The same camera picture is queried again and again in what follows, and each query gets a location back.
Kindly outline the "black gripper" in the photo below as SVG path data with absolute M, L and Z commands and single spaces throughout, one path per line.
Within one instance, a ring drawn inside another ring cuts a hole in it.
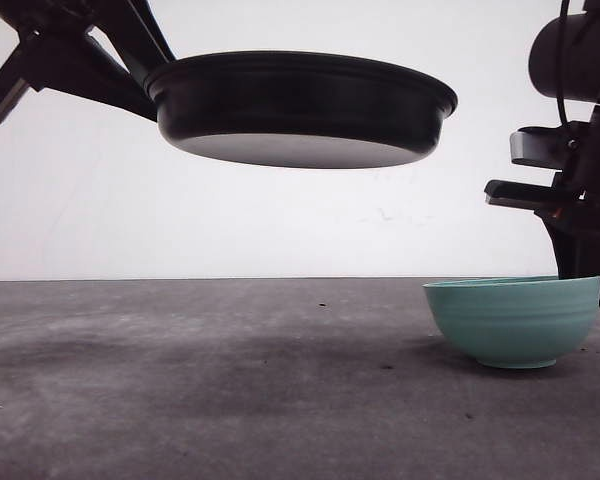
M 490 180 L 487 203 L 543 212 L 560 279 L 600 276 L 600 105 L 587 122 L 518 129 L 510 153 L 515 165 L 553 170 L 552 183 Z
M 18 43 L 0 67 L 0 123 L 24 94 L 48 88 L 157 120 L 142 90 L 176 60 L 148 1 L 0 1 Z M 97 26 L 128 71 L 89 35 Z

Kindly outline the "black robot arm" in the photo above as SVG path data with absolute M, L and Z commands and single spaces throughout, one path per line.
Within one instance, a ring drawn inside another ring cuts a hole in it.
M 309 169 L 407 164 L 436 148 L 458 102 L 433 77 L 357 57 L 241 51 L 178 60 L 144 1 L 56 7 L 61 25 L 39 36 L 38 87 L 146 117 L 171 145 L 203 157 Z M 515 131 L 512 161 L 553 170 L 553 182 L 492 180 L 487 200 L 542 219 L 561 277 L 600 276 L 600 1 L 548 23 L 528 68 L 541 94 L 594 109 L 586 122 Z

